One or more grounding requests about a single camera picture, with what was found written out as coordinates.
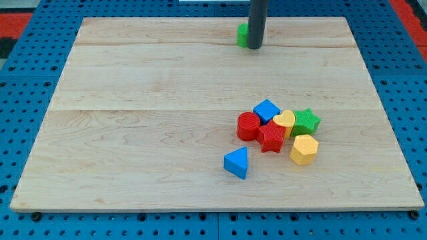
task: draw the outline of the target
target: yellow block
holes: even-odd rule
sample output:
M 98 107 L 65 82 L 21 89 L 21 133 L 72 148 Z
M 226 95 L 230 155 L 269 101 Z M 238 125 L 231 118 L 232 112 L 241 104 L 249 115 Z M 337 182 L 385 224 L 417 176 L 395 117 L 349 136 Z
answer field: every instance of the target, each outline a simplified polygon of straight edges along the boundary
M 318 154 L 318 146 L 319 143 L 310 135 L 296 136 L 289 157 L 297 165 L 312 164 Z
M 274 116 L 273 121 L 279 126 L 286 127 L 284 138 L 290 137 L 295 125 L 295 115 L 293 111 L 285 110 L 282 114 Z

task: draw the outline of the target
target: red cylinder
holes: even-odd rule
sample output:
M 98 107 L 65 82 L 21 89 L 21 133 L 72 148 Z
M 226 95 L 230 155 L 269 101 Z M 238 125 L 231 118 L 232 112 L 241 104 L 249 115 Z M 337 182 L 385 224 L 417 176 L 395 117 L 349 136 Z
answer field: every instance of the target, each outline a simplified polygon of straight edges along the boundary
M 252 141 L 258 134 L 261 120 L 255 113 L 245 112 L 238 118 L 238 137 L 243 141 Z

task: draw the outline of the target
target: wooden board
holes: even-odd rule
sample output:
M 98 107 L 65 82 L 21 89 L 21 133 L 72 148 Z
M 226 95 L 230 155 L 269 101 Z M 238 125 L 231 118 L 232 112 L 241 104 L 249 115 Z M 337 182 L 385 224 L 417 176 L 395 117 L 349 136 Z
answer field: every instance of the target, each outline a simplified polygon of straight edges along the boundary
M 375 211 L 424 206 L 346 20 L 85 19 L 11 202 L 20 212 Z M 323 121 L 312 165 L 235 134 L 264 99 Z M 245 181 L 222 167 L 250 150 Z

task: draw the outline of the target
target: yellow hexagonal prism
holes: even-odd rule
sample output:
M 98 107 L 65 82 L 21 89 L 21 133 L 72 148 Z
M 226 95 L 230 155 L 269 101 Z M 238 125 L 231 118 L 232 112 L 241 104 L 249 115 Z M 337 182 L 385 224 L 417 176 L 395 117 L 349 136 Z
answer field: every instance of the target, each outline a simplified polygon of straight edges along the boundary
M 309 165 L 318 154 L 319 143 L 310 135 L 295 137 L 294 146 L 289 155 L 297 165 Z

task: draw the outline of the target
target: blue triangular prism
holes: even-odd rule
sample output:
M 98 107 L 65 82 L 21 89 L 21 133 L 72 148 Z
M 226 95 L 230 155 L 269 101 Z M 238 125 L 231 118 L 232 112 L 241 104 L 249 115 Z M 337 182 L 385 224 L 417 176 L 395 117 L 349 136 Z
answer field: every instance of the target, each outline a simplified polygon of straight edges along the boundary
M 245 179 L 248 170 L 248 148 L 242 147 L 225 155 L 224 169 Z

